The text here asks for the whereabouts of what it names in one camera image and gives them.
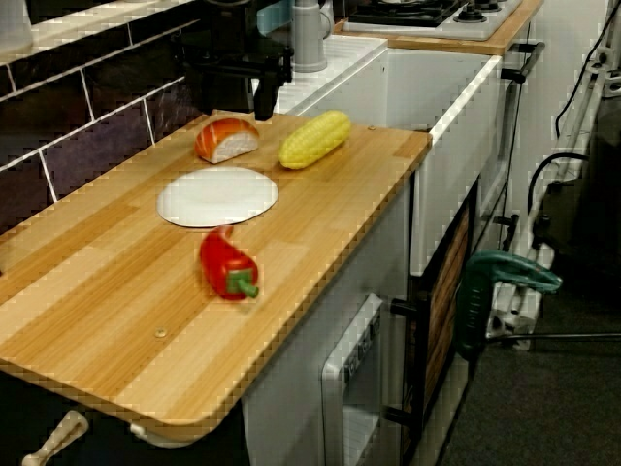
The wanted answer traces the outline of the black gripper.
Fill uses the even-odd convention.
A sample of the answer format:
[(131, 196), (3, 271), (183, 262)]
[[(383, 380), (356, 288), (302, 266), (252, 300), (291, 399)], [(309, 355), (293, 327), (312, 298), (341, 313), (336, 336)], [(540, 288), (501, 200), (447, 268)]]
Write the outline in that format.
[[(177, 36), (177, 59), (197, 68), (224, 67), (260, 79), (253, 96), (254, 115), (256, 120), (269, 120), (278, 100), (279, 81), (292, 79), (293, 49), (259, 31), (261, 7), (200, 4), (198, 22)], [(188, 75), (187, 87), (194, 107), (209, 116), (212, 75)]]

